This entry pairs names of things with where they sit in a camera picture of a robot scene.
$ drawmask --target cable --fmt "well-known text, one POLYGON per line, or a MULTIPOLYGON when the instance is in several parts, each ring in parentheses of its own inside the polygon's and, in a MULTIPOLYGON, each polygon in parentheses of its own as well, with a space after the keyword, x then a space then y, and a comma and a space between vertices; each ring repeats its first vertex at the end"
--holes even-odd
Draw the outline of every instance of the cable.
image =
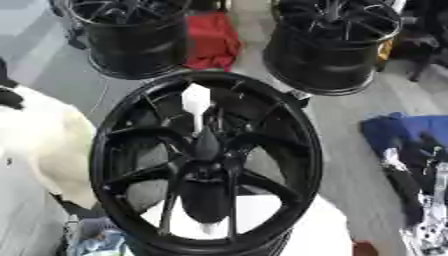
MULTIPOLYGON (((105 76, 101 76, 101 77, 103 77, 103 78, 105 78, 105 79, 102 79, 102 80, 100 81, 100 84, 101 84, 101 82, 107 80, 107 77, 105 77, 105 76)), ((101 105, 101 103, 103 103, 104 98, 106 97, 106 94, 107 94, 107 92, 109 91, 109 87, 110 87, 110 83, 107 83, 107 81, 106 81, 106 84, 104 85, 104 89, 103 89, 103 92, 102 92, 101 95, 100 95, 100 98, 99 98, 98 101, 96 102, 95 106, 93 106, 92 109, 90 109, 90 111, 87 113, 87 116, 88 116, 88 117, 90 117, 90 116, 95 112, 95 110, 98 109, 98 107, 101 105)))

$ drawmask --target metal part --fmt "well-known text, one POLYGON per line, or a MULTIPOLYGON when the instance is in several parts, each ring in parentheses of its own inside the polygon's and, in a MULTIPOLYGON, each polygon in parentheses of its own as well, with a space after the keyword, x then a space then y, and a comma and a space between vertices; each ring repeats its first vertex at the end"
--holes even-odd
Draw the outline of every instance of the metal part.
POLYGON ((312 94, 364 89, 378 46, 401 28, 399 15, 379 0, 275 0, 272 12, 277 26, 264 62, 277 79, 312 94))
POLYGON ((270 86, 236 74, 191 72, 156 79, 126 97, 99 128, 91 158, 93 189, 107 213, 130 236, 137 255, 276 255, 292 225, 311 204, 322 175, 317 136, 296 104, 270 86), (191 82, 210 88, 216 103, 204 113, 206 128, 199 137, 192 135, 192 117, 179 104, 180 95, 191 82), (141 108, 148 101, 151 104, 146 103, 145 109, 152 112, 153 125, 134 121, 132 127, 126 127, 129 117, 142 119, 131 113, 135 106, 141 108), (248 132, 247 124, 253 130, 248 132), (171 145, 176 148, 172 152, 175 157, 157 166, 136 168, 139 150, 150 150, 139 146, 143 141, 171 145), (278 162, 286 184, 244 166, 256 147, 265 149, 278 162), (125 167, 117 171, 117 166, 125 167), (158 227, 145 222, 126 198, 116 197, 133 184, 155 180, 168 182, 158 227), (240 234, 235 202, 244 186, 275 195, 282 206, 268 221, 240 234), (227 237, 192 240, 171 234, 170 219, 177 198, 182 199, 187 214, 200 223, 229 218, 227 237))
POLYGON ((90 60, 101 73, 144 79, 186 59, 189 0, 76 0, 69 6, 82 24, 90 60))

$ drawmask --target floor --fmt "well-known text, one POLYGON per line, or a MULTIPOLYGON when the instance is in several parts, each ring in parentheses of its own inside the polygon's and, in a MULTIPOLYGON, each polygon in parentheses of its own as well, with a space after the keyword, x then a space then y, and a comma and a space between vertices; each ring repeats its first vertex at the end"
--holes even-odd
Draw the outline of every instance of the floor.
MULTIPOLYGON (((261 63, 260 52, 274 26, 266 2, 235 0, 233 4, 232 19, 244 42, 233 71, 287 90, 261 63)), ((64 29, 47 10, 46 0, 0 1, 0 56, 9 62, 14 79, 77 106, 94 124, 140 85, 95 72, 85 52, 66 44, 64 29)), ((358 132, 358 122, 396 111, 448 112, 448 72, 433 66, 420 83, 411 83, 406 79, 410 68, 408 63, 392 62, 367 90, 344 97, 316 96, 306 110, 325 151, 321 195, 348 216, 355 239, 371 241, 384 256, 405 255, 398 234, 403 216, 397 196, 358 132)))

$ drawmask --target red cloth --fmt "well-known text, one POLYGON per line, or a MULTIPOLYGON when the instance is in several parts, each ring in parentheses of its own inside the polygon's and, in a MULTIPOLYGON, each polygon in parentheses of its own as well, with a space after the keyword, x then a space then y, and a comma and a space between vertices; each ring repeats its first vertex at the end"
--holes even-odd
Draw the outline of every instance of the red cloth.
POLYGON ((230 69, 241 44, 224 13, 212 12, 188 17, 188 33, 191 48, 185 64, 187 67, 230 69))

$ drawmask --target white cloth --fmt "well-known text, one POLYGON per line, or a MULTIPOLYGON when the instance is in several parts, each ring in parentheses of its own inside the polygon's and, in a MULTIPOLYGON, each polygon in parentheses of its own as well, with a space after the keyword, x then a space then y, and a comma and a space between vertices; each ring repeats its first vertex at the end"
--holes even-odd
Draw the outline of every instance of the white cloth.
POLYGON ((84 208, 96 202, 88 176, 95 127, 71 105, 30 88, 14 92, 22 110, 0 106, 0 145, 26 156, 36 179, 49 192, 84 208))
MULTIPOLYGON (((244 233, 267 220, 280 207, 272 195, 237 197, 238 232, 244 233)), ((158 226, 163 201, 150 208, 142 217, 158 226)), ((171 219, 171 232, 193 239, 218 239, 227 234, 227 219, 204 229, 176 203, 171 219)), ((347 218, 334 205, 317 196, 305 215, 296 223, 281 256, 352 256, 353 244, 346 226, 347 218)))
POLYGON ((0 255, 55 255, 68 218, 28 159, 0 144, 0 255))

